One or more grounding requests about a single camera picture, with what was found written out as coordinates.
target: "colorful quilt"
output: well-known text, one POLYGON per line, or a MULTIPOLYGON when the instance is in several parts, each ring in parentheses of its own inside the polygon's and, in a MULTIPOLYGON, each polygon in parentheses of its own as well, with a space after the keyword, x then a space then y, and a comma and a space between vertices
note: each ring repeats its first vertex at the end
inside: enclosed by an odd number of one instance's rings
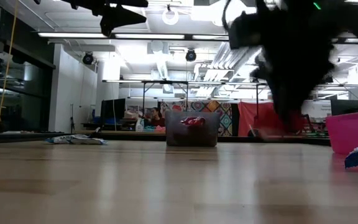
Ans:
MULTIPOLYGON (((186 111, 186 101, 161 102, 161 113, 165 117, 166 111, 186 111)), ((232 109, 230 103, 219 103, 218 101, 195 101, 188 102, 189 112, 215 112, 220 114, 220 127, 218 136, 228 137, 233 135, 232 109)))

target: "wooden floor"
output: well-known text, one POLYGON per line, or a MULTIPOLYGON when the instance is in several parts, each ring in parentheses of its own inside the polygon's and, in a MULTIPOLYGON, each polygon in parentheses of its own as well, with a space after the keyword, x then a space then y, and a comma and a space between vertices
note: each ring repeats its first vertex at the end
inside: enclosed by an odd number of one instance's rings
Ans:
POLYGON ((0 224, 355 224, 343 159, 300 144, 0 144, 0 224))

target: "pink bin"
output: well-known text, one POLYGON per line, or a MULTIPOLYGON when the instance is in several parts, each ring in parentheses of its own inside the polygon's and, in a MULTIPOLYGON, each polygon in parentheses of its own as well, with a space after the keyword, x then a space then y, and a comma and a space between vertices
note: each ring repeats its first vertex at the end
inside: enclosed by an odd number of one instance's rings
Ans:
POLYGON ((326 124, 335 153, 348 155, 358 147, 358 113, 327 117, 326 124))

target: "red curtain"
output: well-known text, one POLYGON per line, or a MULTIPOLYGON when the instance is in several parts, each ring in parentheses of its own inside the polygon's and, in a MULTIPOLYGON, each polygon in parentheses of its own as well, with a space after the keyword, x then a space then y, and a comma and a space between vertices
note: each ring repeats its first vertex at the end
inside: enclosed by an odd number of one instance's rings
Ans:
MULTIPOLYGON (((274 112, 273 103, 259 103, 259 117, 257 114, 256 103, 239 103, 240 122, 239 136, 248 136, 250 125, 253 129, 258 129, 259 133, 268 136, 284 135, 286 128, 278 114, 274 112)), ((291 118, 291 129, 298 131, 303 129, 305 119, 300 113, 294 113, 291 118)))

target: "green light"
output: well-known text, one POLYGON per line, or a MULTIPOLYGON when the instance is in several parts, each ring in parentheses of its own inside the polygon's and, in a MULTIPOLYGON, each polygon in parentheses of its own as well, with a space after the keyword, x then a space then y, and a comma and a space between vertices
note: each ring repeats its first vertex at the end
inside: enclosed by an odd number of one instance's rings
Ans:
POLYGON ((316 6, 316 8, 318 9, 318 10, 321 10, 321 8, 320 8, 320 6, 317 4, 317 3, 313 3, 315 6, 316 6))

